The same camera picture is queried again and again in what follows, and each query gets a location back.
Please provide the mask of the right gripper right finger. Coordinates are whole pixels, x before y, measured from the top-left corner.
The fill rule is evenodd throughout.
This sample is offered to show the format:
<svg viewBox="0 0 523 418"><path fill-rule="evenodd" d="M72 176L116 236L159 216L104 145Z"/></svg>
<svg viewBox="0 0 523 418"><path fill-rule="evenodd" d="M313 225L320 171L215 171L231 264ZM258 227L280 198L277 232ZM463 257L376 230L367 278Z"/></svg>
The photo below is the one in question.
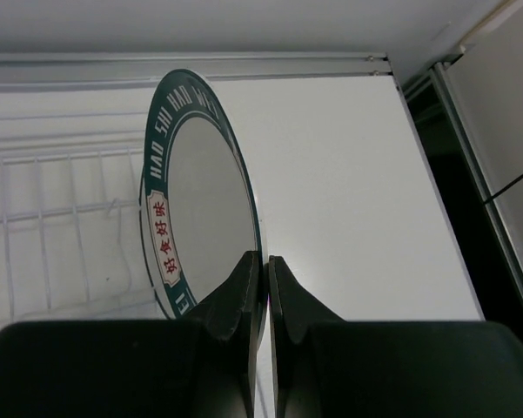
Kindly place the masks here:
<svg viewBox="0 0 523 418"><path fill-rule="evenodd" d="M348 321L267 267L279 417L523 417L523 344L486 321Z"/></svg>

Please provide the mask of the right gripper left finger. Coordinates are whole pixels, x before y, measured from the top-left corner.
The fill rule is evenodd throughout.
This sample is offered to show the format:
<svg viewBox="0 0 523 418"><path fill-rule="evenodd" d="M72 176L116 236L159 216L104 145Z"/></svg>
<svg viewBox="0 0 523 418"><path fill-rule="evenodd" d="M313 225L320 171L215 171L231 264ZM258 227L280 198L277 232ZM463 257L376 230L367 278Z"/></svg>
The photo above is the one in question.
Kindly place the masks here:
<svg viewBox="0 0 523 418"><path fill-rule="evenodd" d="M251 417L261 262L177 320L18 322L0 331L0 417Z"/></svg>

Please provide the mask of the green rim lettered plate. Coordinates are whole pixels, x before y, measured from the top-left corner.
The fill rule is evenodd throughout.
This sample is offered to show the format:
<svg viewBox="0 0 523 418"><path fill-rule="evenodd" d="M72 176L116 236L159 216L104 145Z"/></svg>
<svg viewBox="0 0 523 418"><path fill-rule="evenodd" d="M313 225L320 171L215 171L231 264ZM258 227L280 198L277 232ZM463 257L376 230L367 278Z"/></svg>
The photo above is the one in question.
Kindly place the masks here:
<svg viewBox="0 0 523 418"><path fill-rule="evenodd" d="M139 183L142 252L167 322L148 348L180 417L251 417L265 320L263 236L243 153L208 81L168 72L149 108Z"/></svg>

